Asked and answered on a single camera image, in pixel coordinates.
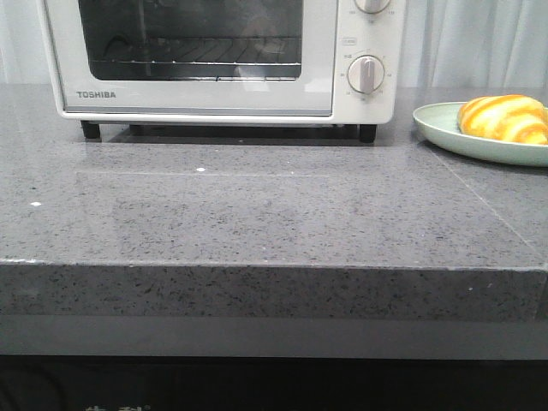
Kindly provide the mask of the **glass oven door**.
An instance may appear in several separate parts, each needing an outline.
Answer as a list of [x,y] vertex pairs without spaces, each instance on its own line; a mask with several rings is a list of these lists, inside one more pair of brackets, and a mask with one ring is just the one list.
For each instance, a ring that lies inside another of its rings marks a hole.
[[[43,1],[59,107],[72,114],[328,116],[333,99],[334,1]],[[102,65],[89,56],[120,35],[296,38],[299,65]]]

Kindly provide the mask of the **orange striped croissant bread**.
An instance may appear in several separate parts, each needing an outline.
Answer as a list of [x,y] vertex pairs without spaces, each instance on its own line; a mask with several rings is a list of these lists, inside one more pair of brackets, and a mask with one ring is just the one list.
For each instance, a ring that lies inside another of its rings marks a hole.
[[469,100],[457,112],[463,134],[502,142],[547,144],[547,109],[521,94],[484,96]]

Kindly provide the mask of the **lower oven control knob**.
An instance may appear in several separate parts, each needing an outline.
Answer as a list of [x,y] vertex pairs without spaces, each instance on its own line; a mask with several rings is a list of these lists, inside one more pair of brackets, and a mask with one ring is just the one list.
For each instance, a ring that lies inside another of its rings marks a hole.
[[348,68],[348,83],[353,90],[369,95],[384,82],[384,65],[374,56],[356,58]]

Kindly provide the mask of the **oven control knob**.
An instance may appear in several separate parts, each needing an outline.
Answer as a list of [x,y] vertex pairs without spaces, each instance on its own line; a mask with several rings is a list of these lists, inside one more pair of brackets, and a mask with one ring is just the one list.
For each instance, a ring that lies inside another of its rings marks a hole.
[[353,90],[369,95],[384,82],[384,65],[374,56],[356,58],[348,68],[348,83]]
[[354,0],[354,3],[360,11],[375,15],[385,10],[390,0]]

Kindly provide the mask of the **white Toshiba toaster oven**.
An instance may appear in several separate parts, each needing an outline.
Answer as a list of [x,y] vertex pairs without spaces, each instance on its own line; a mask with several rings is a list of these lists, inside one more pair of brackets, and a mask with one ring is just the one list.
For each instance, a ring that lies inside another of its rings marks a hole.
[[[60,116],[80,122],[88,139],[100,136],[103,123],[127,123],[129,125],[200,125],[200,126],[355,126],[363,142],[375,138],[376,128],[387,123],[395,109],[397,72],[402,49],[402,32],[406,4],[390,1],[382,12],[370,15],[360,11],[354,1],[337,3],[337,31],[335,39],[335,68],[333,75],[333,99],[328,116],[237,116],[237,115],[147,115],[147,114],[72,114],[59,107],[57,85],[52,79],[51,42],[44,28],[44,19],[38,2],[40,25],[51,74],[51,84],[56,108]],[[352,89],[347,72],[351,63],[361,56],[374,56],[384,65],[384,82],[378,90],[366,95]]]

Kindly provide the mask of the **upper oven control knob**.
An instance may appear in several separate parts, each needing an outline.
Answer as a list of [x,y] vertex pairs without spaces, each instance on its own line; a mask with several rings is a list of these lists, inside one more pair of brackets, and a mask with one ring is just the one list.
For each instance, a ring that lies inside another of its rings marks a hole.
[[354,3],[360,11],[375,15],[385,10],[390,0],[354,0]]

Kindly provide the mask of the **grey stone counter block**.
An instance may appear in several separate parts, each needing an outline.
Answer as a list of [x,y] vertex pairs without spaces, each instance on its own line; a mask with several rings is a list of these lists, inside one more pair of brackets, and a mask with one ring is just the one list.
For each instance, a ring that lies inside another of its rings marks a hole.
[[323,130],[105,126],[1,88],[1,351],[547,356],[547,172]]

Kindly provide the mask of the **light green round plate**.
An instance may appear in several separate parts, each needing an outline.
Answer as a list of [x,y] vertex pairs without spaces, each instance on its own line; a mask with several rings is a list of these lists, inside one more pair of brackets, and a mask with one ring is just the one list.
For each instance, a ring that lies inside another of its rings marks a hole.
[[428,104],[413,112],[420,134],[449,152],[492,163],[547,166],[547,146],[484,139],[463,134],[457,114],[463,102]]

